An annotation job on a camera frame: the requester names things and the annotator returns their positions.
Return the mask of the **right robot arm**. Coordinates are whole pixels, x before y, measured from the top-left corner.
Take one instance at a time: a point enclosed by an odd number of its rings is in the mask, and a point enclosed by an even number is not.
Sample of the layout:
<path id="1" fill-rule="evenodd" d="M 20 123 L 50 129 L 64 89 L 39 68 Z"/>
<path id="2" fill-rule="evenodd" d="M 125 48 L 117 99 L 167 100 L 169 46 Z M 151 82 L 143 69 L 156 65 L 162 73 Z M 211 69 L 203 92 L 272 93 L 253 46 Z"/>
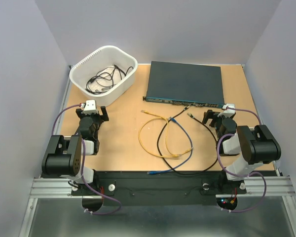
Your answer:
<path id="1" fill-rule="evenodd" d="M 258 118 L 252 111 L 227 105 L 222 112 L 206 111 L 202 120 L 203 124 L 211 120 L 210 127 L 218 137 L 218 162 L 225 176 L 217 180 L 217 187 L 223 193 L 232 190 L 235 181 L 254 174 L 256 168 L 277 161 L 281 156 L 279 143 L 260 119 L 254 128 L 238 125 L 234 120 L 236 112 L 248 112 Z"/>

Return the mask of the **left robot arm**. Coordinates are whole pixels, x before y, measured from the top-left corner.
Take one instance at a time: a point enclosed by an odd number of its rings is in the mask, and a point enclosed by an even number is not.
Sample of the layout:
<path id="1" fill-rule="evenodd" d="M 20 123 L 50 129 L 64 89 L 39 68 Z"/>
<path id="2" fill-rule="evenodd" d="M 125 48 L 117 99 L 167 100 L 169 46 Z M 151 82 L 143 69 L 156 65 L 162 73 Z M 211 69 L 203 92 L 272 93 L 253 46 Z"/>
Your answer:
<path id="1" fill-rule="evenodd" d="M 105 106 L 101 106 L 99 114 L 95 103 L 69 106 L 62 111 L 76 107 L 79 126 L 74 135 L 66 139 L 63 135 L 55 135 L 54 121 L 51 137 L 44 154 L 41 169 L 44 175 L 58 176 L 82 184 L 83 189 L 90 195 L 96 194 L 100 188 L 96 171 L 83 164 L 83 155 L 96 155 L 99 151 L 98 133 L 102 123 L 109 121 Z"/>

